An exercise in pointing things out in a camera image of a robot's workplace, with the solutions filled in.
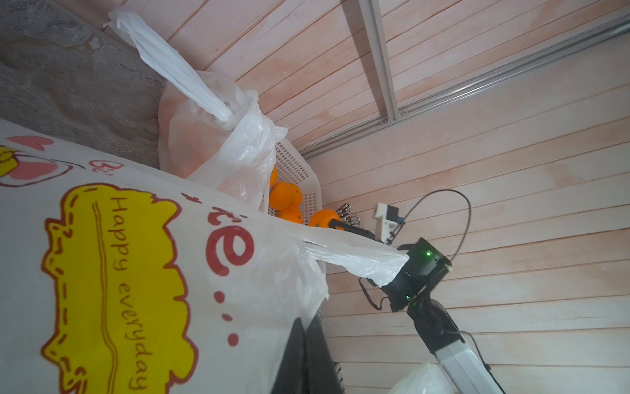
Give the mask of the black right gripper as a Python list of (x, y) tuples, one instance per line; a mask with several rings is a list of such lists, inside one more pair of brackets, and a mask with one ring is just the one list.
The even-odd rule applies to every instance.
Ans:
[[(341, 220), (332, 219), (328, 226), (373, 241), (377, 239), (373, 232)], [(415, 244), (404, 244), (399, 247), (399, 250), (405, 251), (409, 259), (394, 280), (382, 287), (390, 300), (390, 308), (393, 312), (403, 310), (425, 292), (430, 294), (453, 269), (451, 261), (424, 238), (420, 238)]]

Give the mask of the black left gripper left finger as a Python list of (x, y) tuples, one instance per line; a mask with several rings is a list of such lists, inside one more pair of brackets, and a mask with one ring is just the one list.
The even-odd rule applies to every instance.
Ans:
[(305, 330), (300, 318), (295, 320), (271, 394), (304, 393), (308, 376)]

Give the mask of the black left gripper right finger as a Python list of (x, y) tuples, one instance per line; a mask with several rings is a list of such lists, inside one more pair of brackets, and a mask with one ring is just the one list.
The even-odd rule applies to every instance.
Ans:
[(338, 365), (332, 360), (323, 328), (323, 317), (316, 313), (306, 331), (308, 393), (344, 393)]

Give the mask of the white printed plastic bag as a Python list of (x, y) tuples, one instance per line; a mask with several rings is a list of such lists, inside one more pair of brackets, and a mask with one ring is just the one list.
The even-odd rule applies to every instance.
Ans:
[(256, 90), (193, 67), (137, 13), (116, 8), (107, 26), (163, 77), (160, 169), (267, 212), (276, 146), (288, 130), (263, 114)]

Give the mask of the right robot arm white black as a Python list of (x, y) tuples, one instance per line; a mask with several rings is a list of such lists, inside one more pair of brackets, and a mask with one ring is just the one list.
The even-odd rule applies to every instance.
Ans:
[(453, 270), (451, 259), (421, 238), (398, 246), (409, 259), (389, 284), (380, 289), (394, 313), (405, 312), (428, 351), (446, 371), (460, 393), (503, 393), (491, 367), (479, 354), (472, 336), (458, 328), (444, 306), (431, 293)]

